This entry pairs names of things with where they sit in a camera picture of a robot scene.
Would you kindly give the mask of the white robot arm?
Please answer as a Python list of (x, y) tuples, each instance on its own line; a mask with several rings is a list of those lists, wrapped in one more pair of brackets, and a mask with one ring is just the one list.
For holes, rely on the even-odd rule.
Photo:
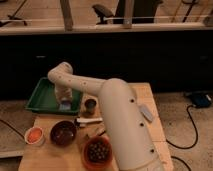
[(48, 79), (58, 89), (75, 89), (96, 96), (119, 171), (165, 171), (140, 113), (133, 88), (118, 78), (97, 79), (73, 75), (62, 62)]

